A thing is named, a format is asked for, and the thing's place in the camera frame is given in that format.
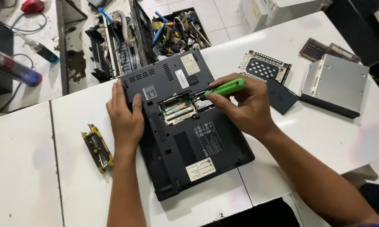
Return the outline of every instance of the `ventilation grille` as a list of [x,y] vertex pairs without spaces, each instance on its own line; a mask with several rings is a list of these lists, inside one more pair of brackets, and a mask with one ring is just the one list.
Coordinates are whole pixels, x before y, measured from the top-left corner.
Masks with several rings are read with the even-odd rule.
[[164,64],[164,65],[163,65],[163,68],[164,68],[164,72],[166,73],[167,79],[168,79],[169,81],[174,80],[174,77],[172,76],[171,71],[170,71],[170,68],[168,67],[168,65],[167,65],[167,64]]
[[152,75],[152,74],[154,74],[154,70],[149,70],[149,71],[144,72],[142,74],[130,77],[129,78],[129,82],[130,83],[135,82],[136,80],[140,80],[140,79],[145,78],[146,76],[149,76],[149,75]]

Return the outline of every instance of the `green screwdriver handle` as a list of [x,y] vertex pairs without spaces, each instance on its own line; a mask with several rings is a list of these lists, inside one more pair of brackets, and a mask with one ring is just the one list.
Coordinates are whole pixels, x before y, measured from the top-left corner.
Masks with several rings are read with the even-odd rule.
[[226,95],[229,95],[233,92],[242,90],[244,88],[245,88],[245,80],[243,78],[238,78],[238,79],[232,80],[226,84],[220,85],[213,90],[206,91],[205,92],[205,98],[211,92],[217,93],[217,94],[222,95],[222,96],[226,96]]

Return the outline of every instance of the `green screwdriver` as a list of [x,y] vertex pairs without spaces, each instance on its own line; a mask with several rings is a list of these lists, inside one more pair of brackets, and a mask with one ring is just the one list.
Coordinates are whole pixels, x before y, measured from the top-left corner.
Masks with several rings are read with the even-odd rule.
[[214,88],[212,90],[207,90],[204,94],[200,94],[199,96],[195,97],[194,100],[190,103],[194,103],[199,100],[200,101],[206,100],[207,95],[211,92],[222,95],[222,96],[226,96],[233,92],[242,90],[244,88],[245,88],[245,80],[243,78],[238,78],[230,82],[227,82],[223,85],[220,85],[217,88]]

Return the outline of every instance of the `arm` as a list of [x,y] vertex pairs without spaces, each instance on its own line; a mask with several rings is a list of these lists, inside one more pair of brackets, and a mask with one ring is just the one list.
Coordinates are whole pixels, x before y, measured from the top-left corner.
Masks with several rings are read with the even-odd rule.
[[136,177],[136,147],[142,138],[144,121],[142,98],[133,98],[129,111],[121,79],[112,86],[112,99],[107,102],[115,140],[114,182],[107,226],[146,226],[145,214]]
[[276,126],[270,115],[267,86],[263,82],[231,74],[217,79],[210,87],[237,78],[244,78],[247,83],[245,89],[233,94],[238,106],[214,93],[207,99],[226,113],[240,130],[268,149],[304,202],[333,225],[379,224],[378,214],[349,182]]

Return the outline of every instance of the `white tile floor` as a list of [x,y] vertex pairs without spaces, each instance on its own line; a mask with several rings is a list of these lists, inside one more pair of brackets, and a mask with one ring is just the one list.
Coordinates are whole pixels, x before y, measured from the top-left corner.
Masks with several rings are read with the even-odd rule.
[[245,36],[245,28],[239,16],[240,0],[142,0],[139,2],[149,18],[155,12],[168,15],[194,7],[212,46]]

